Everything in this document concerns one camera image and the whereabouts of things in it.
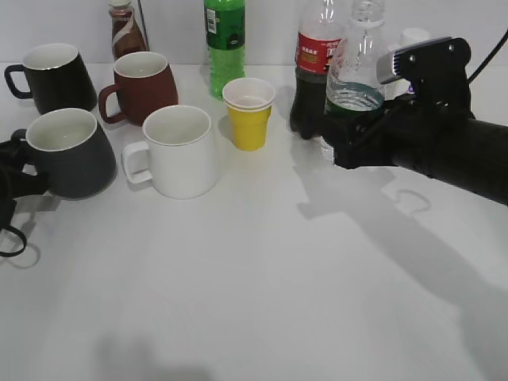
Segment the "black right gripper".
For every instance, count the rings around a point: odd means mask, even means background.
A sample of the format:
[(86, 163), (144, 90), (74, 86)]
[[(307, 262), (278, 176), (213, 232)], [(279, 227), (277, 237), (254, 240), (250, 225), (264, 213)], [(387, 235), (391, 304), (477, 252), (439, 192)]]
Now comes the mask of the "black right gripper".
[(304, 137), (322, 137), (339, 167), (393, 167), (405, 156), (416, 160), (430, 151), (447, 129), (470, 118), (470, 106), (455, 107), (404, 94), (375, 110), (321, 109), (310, 119)]

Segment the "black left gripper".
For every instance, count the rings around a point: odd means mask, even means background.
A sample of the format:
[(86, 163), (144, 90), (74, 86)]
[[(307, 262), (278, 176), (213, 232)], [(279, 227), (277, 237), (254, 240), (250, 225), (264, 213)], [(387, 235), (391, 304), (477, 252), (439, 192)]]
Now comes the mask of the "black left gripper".
[(34, 165), (34, 160), (25, 130), (21, 129), (1, 143), (1, 229), (10, 226), (17, 198), (43, 194), (49, 189), (48, 176), (43, 172), (25, 173), (26, 164)]

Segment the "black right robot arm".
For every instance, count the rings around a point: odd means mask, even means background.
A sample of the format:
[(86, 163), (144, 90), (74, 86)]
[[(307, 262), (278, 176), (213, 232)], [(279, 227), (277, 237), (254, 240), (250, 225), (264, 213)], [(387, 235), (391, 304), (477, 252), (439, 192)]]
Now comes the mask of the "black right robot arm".
[(325, 115), (317, 130), (333, 163), (402, 167), (500, 204), (507, 203), (507, 128), (414, 96), (347, 117)]

